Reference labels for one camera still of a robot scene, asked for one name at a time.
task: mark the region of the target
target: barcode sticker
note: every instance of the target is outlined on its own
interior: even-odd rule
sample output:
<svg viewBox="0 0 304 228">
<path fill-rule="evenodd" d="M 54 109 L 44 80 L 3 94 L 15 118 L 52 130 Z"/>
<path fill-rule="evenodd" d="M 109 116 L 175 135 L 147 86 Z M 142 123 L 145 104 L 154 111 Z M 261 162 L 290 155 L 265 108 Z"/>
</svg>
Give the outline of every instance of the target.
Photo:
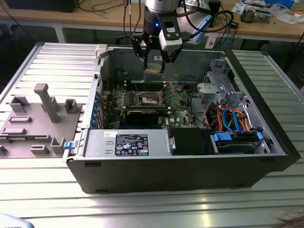
<svg viewBox="0 0 304 228">
<path fill-rule="evenodd" d="M 104 132 L 104 137 L 116 137 L 117 132 Z"/>
</svg>

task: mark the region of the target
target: warning label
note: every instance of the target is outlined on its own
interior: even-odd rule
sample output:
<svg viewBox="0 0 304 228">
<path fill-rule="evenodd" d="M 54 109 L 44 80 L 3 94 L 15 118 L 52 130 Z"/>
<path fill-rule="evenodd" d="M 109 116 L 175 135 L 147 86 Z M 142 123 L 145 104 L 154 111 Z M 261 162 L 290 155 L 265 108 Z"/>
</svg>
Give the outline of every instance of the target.
<svg viewBox="0 0 304 228">
<path fill-rule="evenodd" d="M 147 134 L 118 134 L 116 135 L 116 156 L 148 156 Z"/>
</svg>

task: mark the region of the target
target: wooden desk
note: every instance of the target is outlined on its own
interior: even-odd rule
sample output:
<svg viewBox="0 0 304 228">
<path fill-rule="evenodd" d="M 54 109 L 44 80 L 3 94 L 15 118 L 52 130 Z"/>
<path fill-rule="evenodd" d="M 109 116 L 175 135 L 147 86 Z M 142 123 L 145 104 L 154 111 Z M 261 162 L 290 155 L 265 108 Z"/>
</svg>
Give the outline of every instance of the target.
<svg viewBox="0 0 304 228">
<path fill-rule="evenodd" d="M 92 0 L 93 4 L 103 2 L 105 0 Z M 223 7 L 231 10 L 233 5 L 238 2 L 237 0 L 223 0 Z M 108 8 L 114 5 L 121 4 L 122 0 L 114 0 L 112 3 L 99 6 L 99 9 Z M 7 11 L 20 23 L 24 25 L 32 26 L 47 26 L 53 27 L 57 33 L 58 41 L 65 42 L 65 37 L 62 28 L 76 28 L 76 29 L 97 29 L 97 30 L 123 30 L 123 14 L 124 7 L 119 6 L 113 9 L 107 10 L 105 15 L 108 18 L 104 18 L 92 12 L 86 12 L 79 8 L 75 9 L 73 13 L 62 13 L 52 11 L 40 11 L 40 10 L 22 10 L 22 9 L 9 9 L 6 4 Z M 138 31 L 143 27 L 143 9 L 144 4 L 141 4 L 142 17 L 138 24 Z M 91 9 L 89 1 L 82 4 L 84 9 Z M 304 6 L 295 6 L 296 10 L 304 10 Z M 236 38 L 245 39 L 259 39 L 259 40 L 276 40 L 276 41 L 290 41 L 297 42 L 304 31 L 304 24 L 289 25 L 278 19 L 271 18 L 269 23 L 243 23 L 240 21 L 240 14 L 234 13 L 234 21 L 239 23 Z M 139 17 L 138 3 L 132 5 L 132 23 L 134 27 Z M 7 15 L 7 13 L 0 7 L 0 23 L 14 24 L 14 21 Z M 129 30 L 129 15 L 127 10 L 126 31 Z M 221 23 L 218 20 L 216 27 L 221 27 Z M 219 31 L 217 33 L 209 33 L 208 36 L 217 37 L 224 32 Z"/>
</svg>

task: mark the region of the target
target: blue cable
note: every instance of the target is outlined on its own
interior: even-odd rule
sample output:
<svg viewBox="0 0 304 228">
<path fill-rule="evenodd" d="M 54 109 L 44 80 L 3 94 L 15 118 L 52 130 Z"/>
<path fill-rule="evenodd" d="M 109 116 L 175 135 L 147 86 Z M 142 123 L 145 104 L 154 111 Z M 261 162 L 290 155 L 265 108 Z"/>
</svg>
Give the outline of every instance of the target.
<svg viewBox="0 0 304 228">
<path fill-rule="evenodd" d="M 229 109 L 226 109 L 226 110 L 223 112 L 223 124 L 224 124 L 224 126 L 225 126 L 231 133 L 234 133 L 233 130 L 232 130 L 230 127 L 228 127 L 228 125 L 227 125 L 227 123 L 226 123 L 226 113 L 229 112 L 229 111 L 231 111 L 232 114 L 233 114 L 233 119 L 234 119 L 234 123 L 235 123 L 235 125 L 236 125 L 237 131 L 238 131 L 238 132 L 243 132 L 241 126 L 238 124 L 238 118 L 237 118 L 238 116 L 237 116 L 236 112 L 233 111 L 233 110 L 230 109 L 230 108 L 229 108 Z"/>
<path fill-rule="evenodd" d="M 229 26 L 227 26 L 227 36 L 226 36 L 226 40 L 225 40 L 224 46 L 221 48 L 221 50 L 223 50 L 223 49 L 224 49 L 224 47 L 225 47 L 225 46 L 226 46 L 226 44 L 227 44 L 228 37 L 229 37 L 229 33 L 230 33 L 230 29 L 229 29 Z"/>
</svg>

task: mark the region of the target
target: motherboard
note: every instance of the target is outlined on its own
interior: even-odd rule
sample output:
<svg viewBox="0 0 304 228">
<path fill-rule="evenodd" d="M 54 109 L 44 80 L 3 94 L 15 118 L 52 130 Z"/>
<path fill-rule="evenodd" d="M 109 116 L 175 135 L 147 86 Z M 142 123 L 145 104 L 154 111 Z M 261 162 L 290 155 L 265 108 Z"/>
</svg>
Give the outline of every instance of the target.
<svg viewBox="0 0 304 228">
<path fill-rule="evenodd" d="M 196 127 L 189 90 L 183 84 L 117 85 L 103 92 L 106 129 L 164 129 Z"/>
</svg>

